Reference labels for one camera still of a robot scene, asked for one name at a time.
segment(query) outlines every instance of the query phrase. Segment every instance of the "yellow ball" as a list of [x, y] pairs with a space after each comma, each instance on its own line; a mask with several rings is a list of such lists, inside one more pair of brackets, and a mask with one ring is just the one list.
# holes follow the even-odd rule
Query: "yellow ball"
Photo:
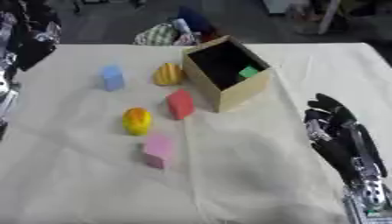
[[134, 136], [147, 134], [151, 121], [151, 114], [144, 108], [131, 108], [122, 115], [122, 126]]

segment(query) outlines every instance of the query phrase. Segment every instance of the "colorful cloth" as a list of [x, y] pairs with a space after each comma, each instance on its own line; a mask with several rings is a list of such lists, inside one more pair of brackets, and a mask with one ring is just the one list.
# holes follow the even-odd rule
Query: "colorful cloth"
[[158, 24], [147, 31], [137, 34], [134, 45], [171, 46], [178, 35], [178, 32], [171, 24]]

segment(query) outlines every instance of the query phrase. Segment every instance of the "floor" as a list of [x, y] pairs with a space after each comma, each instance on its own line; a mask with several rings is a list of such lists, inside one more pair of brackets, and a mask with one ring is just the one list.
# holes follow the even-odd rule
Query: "floor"
[[[127, 0], [85, 5], [73, 14], [70, 0], [52, 0], [63, 22], [64, 44], [130, 44], [136, 34], [176, 17], [186, 5], [203, 13], [224, 34], [244, 43], [319, 43], [392, 40], [392, 15], [356, 18], [350, 31], [324, 36], [296, 34], [284, 16], [269, 16], [262, 0], [148, 0], [136, 10]], [[374, 44], [392, 62], [392, 45]]]

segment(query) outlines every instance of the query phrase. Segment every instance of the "black glove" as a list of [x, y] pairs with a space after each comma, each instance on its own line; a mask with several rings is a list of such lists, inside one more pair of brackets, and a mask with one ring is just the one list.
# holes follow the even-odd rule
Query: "black glove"
[[[333, 98], [317, 94], [316, 99], [308, 102], [310, 109], [305, 111], [304, 119], [312, 140], [311, 146], [339, 172], [346, 183], [350, 183], [358, 178], [352, 158], [358, 157], [359, 151], [345, 124], [357, 123], [357, 120], [348, 108]], [[361, 124], [356, 124], [356, 128], [368, 155], [377, 164], [381, 175], [386, 177], [387, 170], [367, 129]]]

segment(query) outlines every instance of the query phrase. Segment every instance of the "wooden box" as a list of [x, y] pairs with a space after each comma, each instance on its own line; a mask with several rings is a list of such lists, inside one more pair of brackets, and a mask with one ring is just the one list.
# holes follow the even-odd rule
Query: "wooden box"
[[[239, 80], [239, 72], [248, 66], [259, 73]], [[263, 91], [271, 73], [265, 61], [229, 36], [184, 50], [183, 69], [216, 112], [229, 110]]]

